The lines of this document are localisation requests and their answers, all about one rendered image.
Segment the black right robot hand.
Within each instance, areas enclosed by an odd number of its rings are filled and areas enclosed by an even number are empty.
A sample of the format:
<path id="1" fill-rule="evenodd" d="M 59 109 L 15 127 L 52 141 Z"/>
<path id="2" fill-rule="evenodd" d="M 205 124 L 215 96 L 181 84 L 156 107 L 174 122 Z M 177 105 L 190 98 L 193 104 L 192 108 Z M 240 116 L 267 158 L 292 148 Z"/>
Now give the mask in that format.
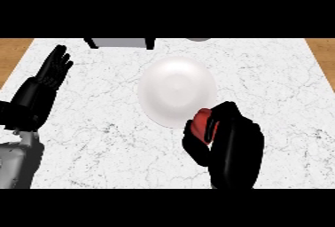
<path id="1" fill-rule="evenodd" d="M 249 190 L 260 174 L 264 149 L 260 125 L 242 116 L 232 101 L 211 110 L 218 122 L 212 142 L 206 145 L 192 135 L 192 119 L 186 122 L 181 146 L 195 162 L 208 168 L 212 188 Z"/>

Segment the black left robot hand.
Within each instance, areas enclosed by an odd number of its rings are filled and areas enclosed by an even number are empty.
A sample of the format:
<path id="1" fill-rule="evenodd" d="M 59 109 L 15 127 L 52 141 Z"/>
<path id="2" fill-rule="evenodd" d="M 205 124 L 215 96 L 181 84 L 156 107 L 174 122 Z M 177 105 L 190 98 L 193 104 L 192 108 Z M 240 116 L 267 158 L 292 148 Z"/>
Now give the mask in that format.
<path id="1" fill-rule="evenodd" d="M 7 130 L 38 130 L 47 121 L 56 92 L 72 64 L 66 47 L 57 45 L 37 75 L 22 83 L 12 100 L 0 101 L 0 125 L 4 125 Z"/>

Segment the red bell pepper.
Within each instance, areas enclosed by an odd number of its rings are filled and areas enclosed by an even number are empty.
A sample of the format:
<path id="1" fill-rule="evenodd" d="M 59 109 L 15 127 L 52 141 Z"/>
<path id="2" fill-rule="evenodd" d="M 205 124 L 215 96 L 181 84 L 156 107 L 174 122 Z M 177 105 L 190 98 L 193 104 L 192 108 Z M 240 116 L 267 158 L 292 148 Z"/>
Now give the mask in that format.
<path id="1" fill-rule="evenodd" d="M 218 122 L 212 119 L 212 110 L 202 108 L 193 116 L 190 124 L 192 135 L 208 145 L 214 140 Z"/>

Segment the grey appliance with black legs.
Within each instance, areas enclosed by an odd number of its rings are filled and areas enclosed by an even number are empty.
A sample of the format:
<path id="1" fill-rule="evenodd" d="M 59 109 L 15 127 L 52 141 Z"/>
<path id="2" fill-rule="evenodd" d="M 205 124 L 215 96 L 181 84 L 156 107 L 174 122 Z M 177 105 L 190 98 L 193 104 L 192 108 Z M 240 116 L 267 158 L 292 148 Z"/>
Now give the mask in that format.
<path id="1" fill-rule="evenodd" d="M 84 41 L 91 49 L 100 47 L 131 47 L 146 48 L 152 50 L 155 48 L 155 38 L 85 38 Z"/>

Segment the white plate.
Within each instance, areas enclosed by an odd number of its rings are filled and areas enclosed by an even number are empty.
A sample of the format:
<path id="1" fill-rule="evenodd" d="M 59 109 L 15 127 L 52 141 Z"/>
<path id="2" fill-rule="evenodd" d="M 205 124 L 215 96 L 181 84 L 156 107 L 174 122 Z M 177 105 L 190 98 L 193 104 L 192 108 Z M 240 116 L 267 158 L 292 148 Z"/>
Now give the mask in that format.
<path id="1" fill-rule="evenodd" d="M 180 129 L 198 111 L 214 106 L 214 76 L 196 60 L 167 57 L 144 70 L 137 97 L 149 119 L 167 128 Z"/>

